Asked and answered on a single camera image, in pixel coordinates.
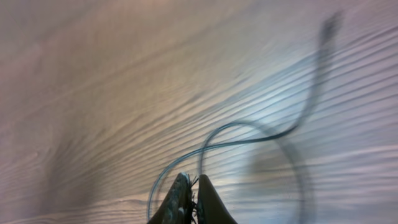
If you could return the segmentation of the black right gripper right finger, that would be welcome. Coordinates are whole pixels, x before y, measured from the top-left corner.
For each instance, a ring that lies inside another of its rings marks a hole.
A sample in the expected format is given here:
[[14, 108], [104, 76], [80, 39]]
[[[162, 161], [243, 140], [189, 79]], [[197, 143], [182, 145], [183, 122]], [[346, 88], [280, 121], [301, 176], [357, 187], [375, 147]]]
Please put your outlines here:
[[205, 174], [199, 176], [197, 218], [199, 224], [237, 224]]

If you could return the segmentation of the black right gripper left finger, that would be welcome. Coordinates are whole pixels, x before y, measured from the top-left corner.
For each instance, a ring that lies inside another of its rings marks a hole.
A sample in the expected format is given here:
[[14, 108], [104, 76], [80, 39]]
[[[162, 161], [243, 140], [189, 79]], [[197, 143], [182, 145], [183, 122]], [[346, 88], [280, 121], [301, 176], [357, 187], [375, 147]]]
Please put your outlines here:
[[175, 178], [158, 211], [148, 224], [189, 224], [193, 221], [192, 183], [187, 173]]

